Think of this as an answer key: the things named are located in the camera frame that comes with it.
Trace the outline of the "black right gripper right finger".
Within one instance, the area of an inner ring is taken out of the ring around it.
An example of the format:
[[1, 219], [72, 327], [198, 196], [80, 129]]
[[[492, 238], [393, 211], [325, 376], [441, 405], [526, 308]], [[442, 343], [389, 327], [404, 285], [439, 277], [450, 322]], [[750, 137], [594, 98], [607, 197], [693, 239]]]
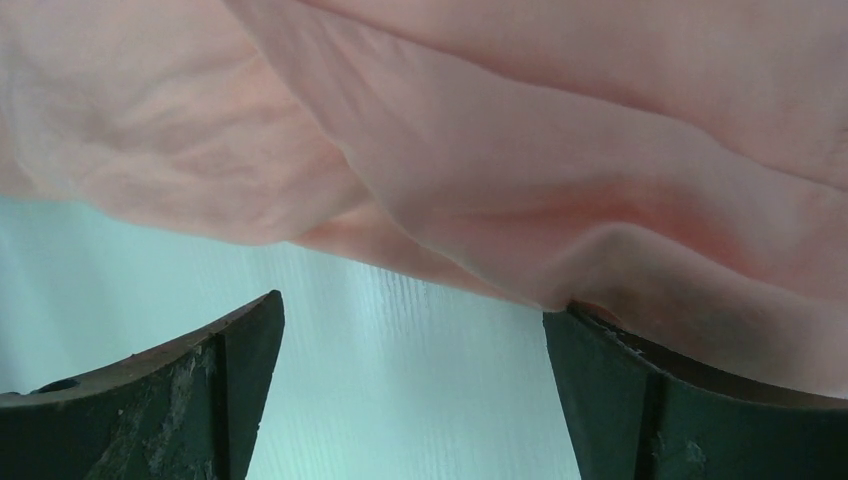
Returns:
[[543, 317], [585, 479], [843, 479], [847, 403], [724, 372], [580, 303]]

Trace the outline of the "pink t shirt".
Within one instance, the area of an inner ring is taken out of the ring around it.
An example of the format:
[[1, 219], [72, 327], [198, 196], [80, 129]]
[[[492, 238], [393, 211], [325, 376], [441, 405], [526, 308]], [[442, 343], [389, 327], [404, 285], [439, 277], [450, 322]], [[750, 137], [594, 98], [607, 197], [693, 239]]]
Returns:
[[843, 1], [5, 1], [1, 191], [847, 394]]

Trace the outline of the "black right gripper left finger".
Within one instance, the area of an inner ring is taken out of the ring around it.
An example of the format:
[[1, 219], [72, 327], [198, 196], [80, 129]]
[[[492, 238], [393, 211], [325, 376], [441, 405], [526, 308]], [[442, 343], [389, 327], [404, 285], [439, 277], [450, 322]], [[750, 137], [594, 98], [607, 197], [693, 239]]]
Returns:
[[111, 365], [1, 397], [5, 479], [243, 479], [284, 332], [272, 291]]

